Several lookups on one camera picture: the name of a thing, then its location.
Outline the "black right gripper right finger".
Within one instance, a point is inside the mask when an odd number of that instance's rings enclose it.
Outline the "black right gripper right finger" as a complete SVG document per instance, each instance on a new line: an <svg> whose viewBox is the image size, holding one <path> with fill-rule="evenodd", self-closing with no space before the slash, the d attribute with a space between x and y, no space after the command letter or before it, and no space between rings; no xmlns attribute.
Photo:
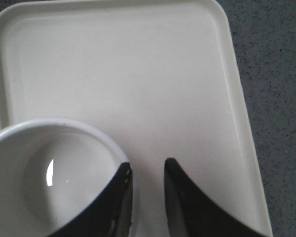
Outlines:
<svg viewBox="0 0 296 237"><path fill-rule="evenodd" d="M261 237L214 203L175 158L164 164L167 224L172 237Z"/></svg>

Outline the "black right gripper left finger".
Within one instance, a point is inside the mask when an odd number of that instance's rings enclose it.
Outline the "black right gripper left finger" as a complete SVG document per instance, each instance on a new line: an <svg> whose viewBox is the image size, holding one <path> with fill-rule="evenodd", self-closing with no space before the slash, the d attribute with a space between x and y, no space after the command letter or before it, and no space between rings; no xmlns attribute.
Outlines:
<svg viewBox="0 0 296 237"><path fill-rule="evenodd" d="M123 162L93 202L52 237L127 237L132 225L132 169Z"/></svg>

